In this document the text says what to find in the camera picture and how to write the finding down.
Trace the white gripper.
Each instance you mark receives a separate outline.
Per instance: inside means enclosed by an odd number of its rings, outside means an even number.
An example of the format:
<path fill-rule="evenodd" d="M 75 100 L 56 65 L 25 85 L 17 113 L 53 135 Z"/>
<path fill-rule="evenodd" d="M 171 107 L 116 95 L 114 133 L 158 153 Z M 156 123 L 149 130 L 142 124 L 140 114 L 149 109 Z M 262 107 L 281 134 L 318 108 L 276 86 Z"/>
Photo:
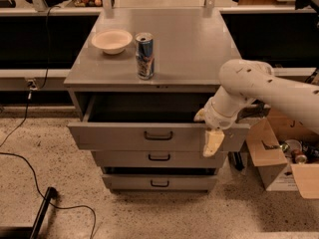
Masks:
<path fill-rule="evenodd" d="M 205 121 L 212 129 L 205 132 L 203 156 L 214 156 L 225 138 L 221 129 L 230 128 L 237 120 L 239 112 L 250 106 L 254 98 L 230 94 L 224 87 L 220 87 L 194 116 L 194 121 Z"/>

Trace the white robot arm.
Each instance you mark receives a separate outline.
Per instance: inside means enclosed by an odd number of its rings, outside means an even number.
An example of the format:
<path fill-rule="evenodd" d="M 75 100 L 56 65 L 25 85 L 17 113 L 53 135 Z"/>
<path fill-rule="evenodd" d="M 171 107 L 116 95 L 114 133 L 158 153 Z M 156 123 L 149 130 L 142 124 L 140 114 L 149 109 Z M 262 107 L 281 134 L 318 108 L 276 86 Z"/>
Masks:
<path fill-rule="evenodd" d="M 259 100 L 319 133 L 319 87 L 281 79 L 264 62 L 241 59 L 224 63 L 218 74 L 219 89 L 194 119 L 207 130 L 203 155 L 215 155 L 224 132 L 236 121 L 241 110 Z"/>

